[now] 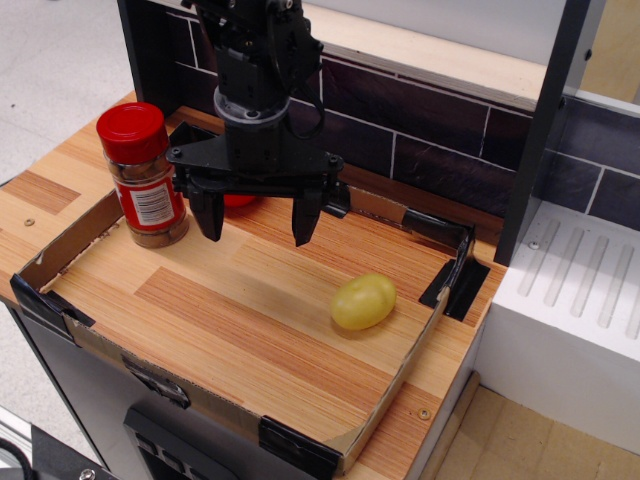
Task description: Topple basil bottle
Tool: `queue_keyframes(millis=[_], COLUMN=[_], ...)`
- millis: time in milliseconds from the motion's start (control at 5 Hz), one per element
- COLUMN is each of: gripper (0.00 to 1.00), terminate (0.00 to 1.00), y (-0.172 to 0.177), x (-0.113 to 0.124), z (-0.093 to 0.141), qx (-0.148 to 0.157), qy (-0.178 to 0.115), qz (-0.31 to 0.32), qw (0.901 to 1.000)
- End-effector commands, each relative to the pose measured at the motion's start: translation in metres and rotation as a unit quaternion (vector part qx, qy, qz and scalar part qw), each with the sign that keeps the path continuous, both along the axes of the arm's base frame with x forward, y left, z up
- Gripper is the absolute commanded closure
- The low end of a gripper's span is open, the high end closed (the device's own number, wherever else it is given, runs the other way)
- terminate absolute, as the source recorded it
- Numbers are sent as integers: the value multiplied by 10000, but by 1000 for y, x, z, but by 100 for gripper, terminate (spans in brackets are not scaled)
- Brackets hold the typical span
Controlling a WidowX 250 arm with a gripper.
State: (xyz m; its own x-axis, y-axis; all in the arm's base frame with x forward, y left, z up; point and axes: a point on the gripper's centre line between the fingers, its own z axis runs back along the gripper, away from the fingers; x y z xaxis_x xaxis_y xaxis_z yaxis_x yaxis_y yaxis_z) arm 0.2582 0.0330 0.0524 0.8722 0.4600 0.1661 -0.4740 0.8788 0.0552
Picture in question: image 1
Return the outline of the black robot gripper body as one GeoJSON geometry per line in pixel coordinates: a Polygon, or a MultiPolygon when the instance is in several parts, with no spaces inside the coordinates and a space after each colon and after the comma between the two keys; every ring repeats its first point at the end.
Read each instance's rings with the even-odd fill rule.
{"type": "Polygon", "coordinates": [[[288,98],[267,109],[250,110],[216,91],[214,104],[224,121],[224,132],[168,153],[178,192],[188,199],[188,187],[195,185],[223,195],[294,201],[304,190],[320,189],[326,205],[343,161],[290,131],[288,98]]]}

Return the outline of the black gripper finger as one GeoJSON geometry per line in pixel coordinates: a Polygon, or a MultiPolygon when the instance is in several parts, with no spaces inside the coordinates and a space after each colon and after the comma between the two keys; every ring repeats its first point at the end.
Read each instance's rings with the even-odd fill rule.
{"type": "Polygon", "coordinates": [[[307,189],[293,201],[292,232],[297,247],[309,243],[324,205],[323,191],[307,189]]]}
{"type": "Polygon", "coordinates": [[[191,212],[201,233],[212,241],[219,241],[224,225],[224,195],[190,185],[187,190],[191,212]]]}

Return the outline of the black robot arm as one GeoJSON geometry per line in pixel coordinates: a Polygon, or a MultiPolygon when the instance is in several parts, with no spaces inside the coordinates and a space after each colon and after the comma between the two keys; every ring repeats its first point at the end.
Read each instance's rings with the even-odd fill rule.
{"type": "Polygon", "coordinates": [[[323,45],[299,1],[194,1],[218,67],[213,103],[222,135],[172,148],[173,185],[189,202],[202,234],[222,234],[227,195],[290,198],[297,245],[308,243],[321,210],[338,188],[342,158],[312,145],[324,124],[299,133],[291,96],[322,113],[309,79],[321,69],[323,45]]]}

